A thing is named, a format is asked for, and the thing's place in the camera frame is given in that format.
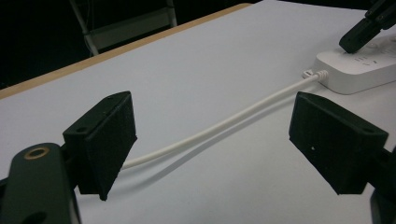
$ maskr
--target white electronic device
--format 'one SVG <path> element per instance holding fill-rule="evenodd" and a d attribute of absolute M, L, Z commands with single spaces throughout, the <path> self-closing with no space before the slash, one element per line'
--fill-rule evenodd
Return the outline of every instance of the white electronic device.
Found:
<path fill-rule="evenodd" d="M 333 49 L 317 55 L 312 72 L 326 70 L 329 77 L 320 81 L 332 91 L 352 94 L 396 80 L 396 35 L 373 39 L 361 50 L 348 54 Z"/>

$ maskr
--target dark background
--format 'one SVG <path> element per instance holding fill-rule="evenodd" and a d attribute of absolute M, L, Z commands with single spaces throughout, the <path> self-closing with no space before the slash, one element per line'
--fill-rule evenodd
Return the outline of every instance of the dark background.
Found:
<path fill-rule="evenodd" d="M 164 0 L 77 0 L 76 2 L 90 29 L 166 6 Z M 259 1 L 174 0 L 174 5 L 177 22 L 182 24 L 240 3 L 256 2 Z M 360 9 L 367 9 L 371 5 L 370 0 L 290 0 L 290 2 Z M 81 28 L 68 0 L 0 0 L 0 27 L 2 28 L 0 89 L 90 57 Z"/>

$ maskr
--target wooden table edge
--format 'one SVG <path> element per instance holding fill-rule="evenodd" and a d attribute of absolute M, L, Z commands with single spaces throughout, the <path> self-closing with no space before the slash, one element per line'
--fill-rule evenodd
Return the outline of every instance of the wooden table edge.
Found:
<path fill-rule="evenodd" d="M 117 49 L 113 49 L 113 50 L 110 50 L 108 52 L 99 54 L 99 55 L 97 55 L 95 57 L 83 60 L 83 61 L 78 62 L 78 63 L 70 64 L 70 65 L 68 65 L 66 67 L 63 67 L 61 69 L 49 72 L 49 73 L 47 73 L 45 75 L 42 75 L 40 77 L 35 77 L 35 78 L 29 79 L 27 81 L 24 81 L 22 83 L 16 84 L 14 86 L 2 89 L 2 90 L 0 90 L 0 99 L 4 99 L 4 98 L 6 98 L 8 96 L 11 96 L 11 95 L 23 92 L 23 91 L 30 90 L 30 89 L 32 89 L 34 87 L 39 86 L 39 85 L 51 82 L 52 80 L 58 79 L 60 77 L 67 76 L 69 74 L 75 73 L 75 72 L 77 72 L 79 70 L 82 70 L 82 69 L 87 68 L 89 66 L 92 66 L 94 64 L 97 64 L 97 63 L 103 62 L 103 61 L 105 61 L 107 59 L 116 57 L 116 56 L 118 56 L 118 55 L 120 55 L 122 53 L 128 52 L 128 51 L 130 51 L 132 49 L 137 49 L 137 48 L 145 46 L 145 45 L 147 45 L 147 44 L 149 44 L 151 42 L 154 42 L 156 40 L 159 40 L 159 39 L 162 39 L 162 38 L 167 37 L 169 35 L 173 35 L 173 34 L 176 34 L 178 32 L 187 30 L 187 29 L 189 29 L 191 27 L 194 27 L 196 25 L 202 24 L 204 22 L 212 21 L 212 20 L 214 20 L 216 18 L 219 18 L 221 16 L 224 16 L 224 15 L 227 15 L 229 13 L 235 12 L 235 11 L 237 11 L 239 9 L 242 9 L 244 7 L 248 7 L 250 5 L 252 5 L 252 4 L 243 3 L 243 4 L 239 4 L 239 5 L 236 5 L 236 6 L 233 6 L 233 7 L 229 7 L 229 8 L 223 9 L 222 11 L 207 15 L 205 17 L 202 17 L 202 18 L 194 20 L 194 21 L 190 21 L 190 22 L 181 24 L 181 25 L 179 25 L 177 27 L 174 27 L 174 28 L 171 28 L 169 30 L 165 30 L 163 32 L 160 32 L 158 34 L 151 35 L 151 36 L 148 36 L 146 38 L 137 40 L 135 42 L 132 42 L 132 43 L 127 44 L 127 45 L 124 45 L 124 46 L 119 47 Z"/>

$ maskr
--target power cord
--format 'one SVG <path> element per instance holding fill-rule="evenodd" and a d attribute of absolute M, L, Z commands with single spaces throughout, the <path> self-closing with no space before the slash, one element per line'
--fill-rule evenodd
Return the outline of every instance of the power cord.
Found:
<path fill-rule="evenodd" d="M 258 113 L 259 111 L 263 110 L 268 105 L 275 103 L 276 101 L 289 95 L 290 93 L 293 93 L 293 92 L 303 88 L 308 83 L 312 83 L 314 81 L 321 81 L 327 77 L 328 77 L 328 72 L 326 70 L 318 71 L 316 73 L 312 73 L 312 74 L 308 74 L 308 75 L 305 74 L 303 80 L 296 82 L 281 91 L 277 91 L 277 92 L 271 94 L 270 96 L 260 100 L 256 104 L 251 105 L 250 107 L 225 119 L 222 122 L 219 122 L 219 123 L 213 125 L 212 127 L 208 128 L 206 130 L 203 130 L 203 131 L 201 131 L 191 137 L 188 137 L 182 141 L 176 142 L 173 145 L 170 145 L 170 146 L 164 147 L 158 151 L 149 153 L 146 156 L 142 156 L 142 157 L 139 157 L 139 158 L 136 158 L 133 160 L 126 161 L 122 165 L 121 170 L 125 170 L 128 168 L 140 165 L 142 163 L 155 160 L 157 158 L 160 158 L 161 156 L 167 155 L 174 151 L 178 151 L 181 149 L 187 149 L 192 146 L 196 146 L 197 144 L 204 142 L 205 140 L 211 138 L 212 136 L 214 136 L 218 133 L 221 133 L 221 132 L 225 131 L 226 129 L 234 126 L 235 124 L 241 122 L 242 120 L 247 119 L 250 116 Z"/>

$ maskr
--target white table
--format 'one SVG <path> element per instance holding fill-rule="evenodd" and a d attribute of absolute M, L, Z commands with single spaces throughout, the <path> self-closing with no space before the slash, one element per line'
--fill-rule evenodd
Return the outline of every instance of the white table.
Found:
<path fill-rule="evenodd" d="M 138 140 L 129 159 L 198 133 L 300 80 L 363 15 L 267 0 L 2 99 L 0 178 L 17 152 L 63 144 L 69 125 L 119 91 L 134 98 Z M 319 84 L 304 91 L 389 132 L 386 149 L 396 146 L 396 82 L 353 95 Z M 289 141 L 293 99 L 121 172 L 105 203 L 78 194 L 83 223 L 371 223 L 373 188 L 337 196 Z"/>

